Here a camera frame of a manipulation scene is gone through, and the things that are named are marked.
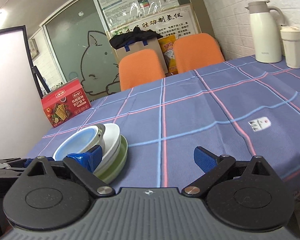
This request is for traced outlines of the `black floor stand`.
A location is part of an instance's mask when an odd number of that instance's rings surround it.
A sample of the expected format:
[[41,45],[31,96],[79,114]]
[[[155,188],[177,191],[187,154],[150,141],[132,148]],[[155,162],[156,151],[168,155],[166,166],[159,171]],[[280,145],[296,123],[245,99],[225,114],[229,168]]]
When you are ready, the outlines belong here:
[[50,89],[34,65],[25,25],[0,29],[0,88],[8,91],[36,89],[42,99],[41,86]]

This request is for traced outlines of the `stainless steel bowl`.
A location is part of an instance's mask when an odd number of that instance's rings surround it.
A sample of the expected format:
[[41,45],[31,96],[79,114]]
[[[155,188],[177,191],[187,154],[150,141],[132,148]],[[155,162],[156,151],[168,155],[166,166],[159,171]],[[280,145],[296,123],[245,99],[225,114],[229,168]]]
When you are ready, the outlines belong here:
[[106,128],[103,124],[97,124],[97,141],[96,145],[99,145],[102,147],[102,154],[104,155],[106,152],[106,144],[104,142],[104,133],[106,131]]

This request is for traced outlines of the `white deep plate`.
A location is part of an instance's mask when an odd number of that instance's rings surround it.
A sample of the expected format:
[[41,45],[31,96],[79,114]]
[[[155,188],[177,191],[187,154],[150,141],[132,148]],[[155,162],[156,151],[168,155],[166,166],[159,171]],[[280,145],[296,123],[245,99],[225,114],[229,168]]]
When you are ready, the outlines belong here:
[[107,123],[104,124],[106,130],[103,136],[105,143],[105,152],[102,161],[94,170],[94,175],[99,176],[104,174],[108,168],[113,164],[119,153],[121,143],[120,128],[117,124]]

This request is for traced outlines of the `blue plaid tablecloth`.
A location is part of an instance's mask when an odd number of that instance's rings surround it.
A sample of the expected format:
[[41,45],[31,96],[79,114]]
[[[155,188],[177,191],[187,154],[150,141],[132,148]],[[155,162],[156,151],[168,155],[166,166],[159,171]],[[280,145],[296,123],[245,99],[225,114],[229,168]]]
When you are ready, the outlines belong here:
[[237,160],[263,156],[300,190],[300,69],[252,56],[167,77],[101,98],[54,128],[29,157],[51,156],[82,128],[113,122],[128,157],[113,187],[183,188],[202,175],[197,146]]

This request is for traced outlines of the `cream travel cup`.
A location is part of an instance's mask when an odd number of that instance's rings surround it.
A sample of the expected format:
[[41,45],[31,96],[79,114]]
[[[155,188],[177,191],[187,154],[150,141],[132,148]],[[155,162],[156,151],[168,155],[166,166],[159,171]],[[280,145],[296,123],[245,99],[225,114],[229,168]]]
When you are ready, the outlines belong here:
[[289,68],[300,68],[300,30],[293,26],[282,26],[281,38],[285,51],[286,64]]

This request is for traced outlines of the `orange chair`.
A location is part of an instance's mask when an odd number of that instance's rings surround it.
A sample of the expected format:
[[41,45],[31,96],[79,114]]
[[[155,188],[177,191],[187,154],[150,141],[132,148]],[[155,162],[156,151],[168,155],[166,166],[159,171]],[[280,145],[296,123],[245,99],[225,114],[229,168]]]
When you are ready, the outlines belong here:
[[144,49],[125,56],[119,62],[119,80],[122,91],[165,78],[157,53]]
[[225,61],[218,42],[206,33],[177,39],[173,51],[179,74]]

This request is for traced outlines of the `green round plate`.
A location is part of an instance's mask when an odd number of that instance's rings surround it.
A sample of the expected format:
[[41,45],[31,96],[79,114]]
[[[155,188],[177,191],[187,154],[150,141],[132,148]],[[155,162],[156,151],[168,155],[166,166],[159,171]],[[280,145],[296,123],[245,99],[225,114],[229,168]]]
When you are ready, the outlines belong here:
[[121,135],[121,142],[119,147],[119,153],[114,162],[101,174],[96,174],[97,178],[101,179],[106,184],[112,183],[123,170],[128,152],[128,143],[126,138]]

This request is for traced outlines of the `left orange chair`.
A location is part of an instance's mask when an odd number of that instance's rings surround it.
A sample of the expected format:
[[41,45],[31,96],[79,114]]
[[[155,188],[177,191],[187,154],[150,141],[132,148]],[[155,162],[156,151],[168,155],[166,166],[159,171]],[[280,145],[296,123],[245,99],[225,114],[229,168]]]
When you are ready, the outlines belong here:
[[119,80],[122,91],[165,78],[157,53],[144,49],[125,56],[119,62]]

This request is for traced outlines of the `framed calligraphy poster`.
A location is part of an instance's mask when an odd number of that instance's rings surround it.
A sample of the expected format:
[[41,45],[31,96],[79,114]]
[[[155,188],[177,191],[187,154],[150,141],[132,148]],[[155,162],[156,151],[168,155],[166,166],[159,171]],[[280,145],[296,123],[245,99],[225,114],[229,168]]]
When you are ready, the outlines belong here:
[[152,30],[163,37],[174,35],[175,38],[201,32],[193,6],[185,4],[125,23],[110,30],[107,36],[112,38],[115,35],[133,31],[135,27],[141,30]]

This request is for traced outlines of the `cat drawing glass board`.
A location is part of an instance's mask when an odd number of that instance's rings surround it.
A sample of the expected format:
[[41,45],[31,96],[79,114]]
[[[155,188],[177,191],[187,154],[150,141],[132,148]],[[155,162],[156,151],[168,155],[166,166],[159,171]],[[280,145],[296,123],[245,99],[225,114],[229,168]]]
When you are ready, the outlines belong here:
[[120,91],[117,59],[93,0],[73,1],[44,31],[65,79],[79,79],[89,100]]

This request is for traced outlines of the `right orange chair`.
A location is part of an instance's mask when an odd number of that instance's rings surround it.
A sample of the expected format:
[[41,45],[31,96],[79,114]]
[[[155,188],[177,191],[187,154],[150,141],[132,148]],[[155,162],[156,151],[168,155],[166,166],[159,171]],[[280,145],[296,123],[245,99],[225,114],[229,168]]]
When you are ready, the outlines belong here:
[[206,33],[177,39],[173,51],[179,74],[225,61],[218,42]]

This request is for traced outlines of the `brown paper bag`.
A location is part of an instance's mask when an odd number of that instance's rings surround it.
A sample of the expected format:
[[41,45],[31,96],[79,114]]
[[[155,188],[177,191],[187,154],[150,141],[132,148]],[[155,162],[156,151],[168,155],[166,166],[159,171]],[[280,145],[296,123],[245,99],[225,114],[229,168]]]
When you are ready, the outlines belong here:
[[115,50],[117,58],[119,60],[119,62],[127,55],[130,55],[132,53],[136,53],[140,50],[144,50],[144,49],[153,49],[158,58],[159,61],[162,65],[162,68],[165,72],[165,74],[168,73],[168,68],[163,56],[163,53],[161,51],[161,47],[159,45],[158,39],[157,38],[151,38],[150,40],[146,40],[146,41],[138,41],[132,44],[129,44],[125,47],[122,47],[120,49]]

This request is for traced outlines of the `red cracker box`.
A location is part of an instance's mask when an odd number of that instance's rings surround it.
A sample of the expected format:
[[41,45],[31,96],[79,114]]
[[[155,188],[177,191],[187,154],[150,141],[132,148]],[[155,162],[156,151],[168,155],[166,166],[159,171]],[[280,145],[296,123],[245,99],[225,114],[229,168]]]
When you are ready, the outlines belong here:
[[91,108],[90,101],[78,78],[44,96],[41,103],[52,127],[57,127]]

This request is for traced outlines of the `blue plastic bowl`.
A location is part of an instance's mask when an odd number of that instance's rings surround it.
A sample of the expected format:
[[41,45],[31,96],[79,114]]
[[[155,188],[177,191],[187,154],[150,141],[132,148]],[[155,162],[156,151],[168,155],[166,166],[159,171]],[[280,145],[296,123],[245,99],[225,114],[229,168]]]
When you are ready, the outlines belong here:
[[89,126],[74,133],[61,143],[54,152],[53,159],[59,161],[70,153],[86,152],[98,142],[98,139],[100,138],[98,132],[99,128],[97,126]]

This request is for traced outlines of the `yellow snack bag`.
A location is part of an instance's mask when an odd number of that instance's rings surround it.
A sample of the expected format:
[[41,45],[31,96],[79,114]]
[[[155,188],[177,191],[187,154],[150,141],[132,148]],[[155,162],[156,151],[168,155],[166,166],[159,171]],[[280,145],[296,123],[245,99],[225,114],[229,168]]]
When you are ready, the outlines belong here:
[[158,39],[162,54],[164,56],[168,72],[175,75],[178,74],[177,65],[173,51],[173,45],[176,41],[175,35],[166,36]]

